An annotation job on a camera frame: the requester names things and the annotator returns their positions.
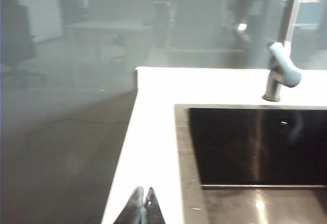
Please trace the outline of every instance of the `white countertop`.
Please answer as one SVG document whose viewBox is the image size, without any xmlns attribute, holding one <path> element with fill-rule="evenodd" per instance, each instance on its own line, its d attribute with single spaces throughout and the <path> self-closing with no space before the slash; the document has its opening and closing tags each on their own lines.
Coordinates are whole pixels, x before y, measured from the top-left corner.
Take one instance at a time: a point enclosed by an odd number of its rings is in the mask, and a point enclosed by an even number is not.
<svg viewBox="0 0 327 224">
<path fill-rule="evenodd" d="M 166 224 L 183 223 L 175 104 L 327 106 L 327 71 L 304 70 L 281 101 L 268 102 L 265 69 L 138 67 L 138 92 L 129 121 L 103 224 L 112 224 L 136 186 L 152 186 Z"/>
</svg>

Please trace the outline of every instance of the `chrome faucet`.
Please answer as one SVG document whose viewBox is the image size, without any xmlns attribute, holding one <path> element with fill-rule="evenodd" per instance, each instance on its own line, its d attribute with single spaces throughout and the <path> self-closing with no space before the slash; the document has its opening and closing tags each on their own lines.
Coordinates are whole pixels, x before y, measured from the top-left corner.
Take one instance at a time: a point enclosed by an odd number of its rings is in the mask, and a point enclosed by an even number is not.
<svg viewBox="0 0 327 224">
<path fill-rule="evenodd" d="M 270 74 L 263 99 L 278 102 L 280 100 L 279 92 L 281 86 L 297 86 L 301 81 L 302 75 L 300 69 L 294 66 L 282 43 L 273 43 L 269 46 L 269 50 L 274 58 L 270 63 Z"/>
</svg>

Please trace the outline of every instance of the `faucet handle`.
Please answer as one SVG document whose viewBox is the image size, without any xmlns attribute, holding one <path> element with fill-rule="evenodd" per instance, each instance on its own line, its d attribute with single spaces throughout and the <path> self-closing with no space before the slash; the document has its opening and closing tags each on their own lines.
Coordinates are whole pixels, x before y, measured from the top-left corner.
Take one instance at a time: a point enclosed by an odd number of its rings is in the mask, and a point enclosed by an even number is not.
<svg viewBox="0 0 327 224">
<path fill-rule="evenodd" d="M 293 64 L 282 43 L 273 43 L 269 46 L 269 50 L 274 58 L 270 62 L 270 74 L 263 99 L 278 102 L 281 85 L 297 86 L 301 81 L 302 74 L 300 69 Z"/>
</svg>

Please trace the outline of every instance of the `metal object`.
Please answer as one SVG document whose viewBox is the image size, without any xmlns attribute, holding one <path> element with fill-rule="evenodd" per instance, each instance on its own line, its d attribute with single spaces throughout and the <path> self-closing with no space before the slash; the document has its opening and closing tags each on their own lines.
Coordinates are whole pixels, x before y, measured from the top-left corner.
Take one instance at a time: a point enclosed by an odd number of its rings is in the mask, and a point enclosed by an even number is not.
<svg viewBox="0 0 327 224">
<path fill-rule="evenodd" d="M 318 106 L 175 105 L 184 223 L 327 223 L 327 190 L 322 185 L 310 188 L 300 185 L 201 185 L 189 128 L 189 108 L 327 109 Z"/>
<path fill-rule="evenodd" d="M 165 224 L 153 188 L 143 204 L 143 187 L 137 187 L 113 224 Z"/>
<path fill-rule="evenodd" d="M 295 24 L 300 8 L 300 3 L 301 0 L 289 0 L 289 3 L 284 13 L 284 19 L 279 34 L 280 42 L 282 42 L 282 44 L 288 49 L 289 53 L 291 51 L 290 45 L 291 45 Z"/>
<path fill-rule="evenodd" d="M 301 81 L 300 69 L 294 66 L 284 46 L 280 42 L 275 42 L 269 47 L 273 55 L 270 63 L 270 74 L 266 93 L 263 99 L 278 102 L 281 85 L 294 87 Z"/>
</svg>

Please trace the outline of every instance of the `sink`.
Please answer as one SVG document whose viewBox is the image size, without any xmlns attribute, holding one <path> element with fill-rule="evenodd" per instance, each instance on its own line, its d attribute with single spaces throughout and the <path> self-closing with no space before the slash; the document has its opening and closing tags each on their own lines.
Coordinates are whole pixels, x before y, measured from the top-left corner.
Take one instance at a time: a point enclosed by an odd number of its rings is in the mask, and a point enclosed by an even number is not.
<svg viewBox="0 0 327 224">
<path fill-rule="evenodd" d="M 327 223 L 327 107 L 175 105 L 185 223 Z"/>
</svg>

